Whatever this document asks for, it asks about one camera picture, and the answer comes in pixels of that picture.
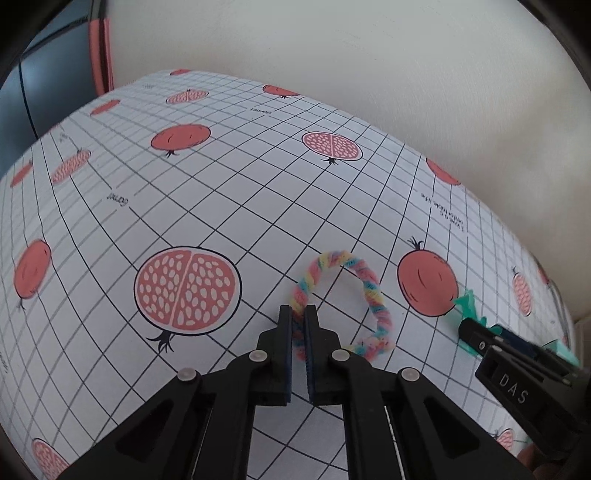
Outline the person's hand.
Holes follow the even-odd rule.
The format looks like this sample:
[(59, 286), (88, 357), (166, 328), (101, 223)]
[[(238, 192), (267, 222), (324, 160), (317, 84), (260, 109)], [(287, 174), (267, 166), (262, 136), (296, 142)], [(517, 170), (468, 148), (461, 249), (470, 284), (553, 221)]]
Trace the person's hand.
[(588, 467), (583, 464), (579, 455), (551, 459), (544, 455), (535, 444), (529, 444), (521, 450), (517, 459), (532, 473), (535, 479), (588, 479), (590, 476)]

